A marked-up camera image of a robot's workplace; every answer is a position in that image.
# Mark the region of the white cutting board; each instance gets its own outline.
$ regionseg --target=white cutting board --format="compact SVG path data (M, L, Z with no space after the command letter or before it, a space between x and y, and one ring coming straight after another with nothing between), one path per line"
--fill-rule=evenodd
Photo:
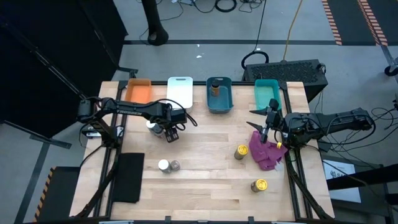
M167 99L181 104L187 112L191 112L193 106L193 79L191 77L170 77L167 80ZM179 105L173 102L173 109L179 109Z

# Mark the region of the purple cloth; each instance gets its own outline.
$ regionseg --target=purple cloth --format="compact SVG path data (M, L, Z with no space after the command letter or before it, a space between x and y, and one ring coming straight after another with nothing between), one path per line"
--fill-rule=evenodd
M251 156L257 162L262 170L273 170L277 162L280 162L282 156L287 152L285 146L277 148L276 143L267 141L260 142L261 135L259 131L253 131L250 139L249 148Z

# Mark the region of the concrete floor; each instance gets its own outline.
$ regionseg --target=concrete floor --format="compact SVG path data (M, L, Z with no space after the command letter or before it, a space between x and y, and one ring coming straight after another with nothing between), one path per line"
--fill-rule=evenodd
M129 35L126 40L138 40L147 28L142 6L132 0L114 0ZM261 31L262 40L285 40L299 1L268 0ZM197 0L198 7L211 9L214 0ZM228 7L230 2L221 2ZM176 16L180 7L169 0L158 5L162 19ZM221 13L216 10L201 14L194 7L183 5L181 17L163 22L170 40L233 39L255 40L257 37L262 6L248 14L235 10ZM292 30L292 40L333 40L333 35L322 8L321 1L307 0L298 14ZM284 45L259 45L266 51L271 62L282 60ZM241 59L253 50L250 45L184 44L125 45L120 66L139 69L139 78L166 80L171 76L191 76L194 80L206 80L212 76L227 76L239 81L243 74ZM398 47L389 47L393 56L398 56ZM290 45L286 60L317 58L327 68L329 85L323 97L323 112L336 113L362 107L392 108L391 101L397 92L395 78L385 76L382 71L387 65L380 47L342 47L337 45ZM262 63L260 56L250 58L247 63ZM126 80L128 74L116 72L113 80ZM314 111L317 98L310 103ZM376 121L373 136L353 146L361 146L383 138L390 130L383 130L388 121ZM39 181L34 190L26 213L25 222L31 222L44 186L45 178L52 166L78 166L83 157L83 148L78 143L79 124L74 124L54 138L72 143L71 149L51 146L45 160ZM343 134L335 135L342 140ZM390 165L397 163L397 133L373 146L354 150L360 159L372 163ZM0 223L12 223L21 204L35 162L42 147L41 142L29 139L29 135L8 125L0 125ZM398 185L389 184L392 193L398 193ZM367 217L359 213L338 210L340 220L382 223L380 218Z

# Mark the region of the wooden table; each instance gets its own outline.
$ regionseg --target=wooden table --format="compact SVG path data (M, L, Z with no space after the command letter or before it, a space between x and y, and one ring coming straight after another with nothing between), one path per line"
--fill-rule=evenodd
M309 112L303 84L287 85L292 110ZM117 86L117 82L103 82L99 96L115 97ZM166 86L153 86L152 89L153 100L166 97ZM246 121L264 124L266 118L249 113L256 109L253 86L232 87L234 107L228 114L208 111L205 90L205 86L193 87L194 105L190 114L198 127L188 122L187 129L179 131L180 139L176 142L168 144L164 139L153 137L144 118L128 116L122 153L145 153L141 198L135 204L115 202L111 219L164 220L170 215L172 220L245 221L248 216L254 216L256 221L294 220L286 169L262 171L250 154L241 161L233 157L237 146L248 144L254 131ZM111 115L104 120L109 124ZM100 144L99 138L88 140L85 156ZM316 141L309 144L317 146ZM105 148L98 151L82 167L70 215L76 215L97 190L104 152ZM301 155L309 191L334 217L320 153L306 147ZM163 174L157 167L161 159L178 160L181 169ZM251 191L250 184L256 179L268 181L265 192ZM305 217L298 188L297 193L300 213ZM108 190L103 195L100 215L105 214L107 198Z

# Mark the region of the white paper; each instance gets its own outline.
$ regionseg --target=white paper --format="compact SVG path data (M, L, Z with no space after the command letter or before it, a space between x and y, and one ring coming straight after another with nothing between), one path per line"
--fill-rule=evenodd
M343 171L346 174L355 174L355 167L353 164L348 164L345 162L329 161L326 159L324 161L335 166L336 168L338 168L339 170ZM325 170L326 180L344 175L343 173L329 166L326 163L323 163L323 168ZM330 198L332 199L361 203L361 196L359 194L359 189L357 187L353 187L350 189L331 190L329 191L329 194Z

